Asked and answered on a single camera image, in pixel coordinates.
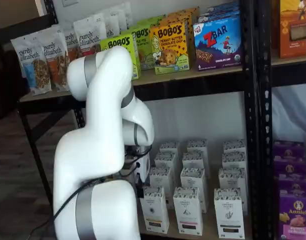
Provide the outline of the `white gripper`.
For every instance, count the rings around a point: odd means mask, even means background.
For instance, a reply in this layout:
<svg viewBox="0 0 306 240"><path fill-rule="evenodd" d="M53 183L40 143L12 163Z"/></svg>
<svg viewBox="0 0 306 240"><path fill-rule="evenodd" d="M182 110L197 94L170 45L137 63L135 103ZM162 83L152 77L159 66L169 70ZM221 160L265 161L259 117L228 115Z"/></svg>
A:
<svg viewBox="0 0 306 240"><path fill-rule="evenodd" d="M135 162L135 171L134 171L134 179L135 179L135 187L136 187L136 196L137 198L144 197L144 184L148 178L150 172L150 155L146 154L139 158Z"/></svg>

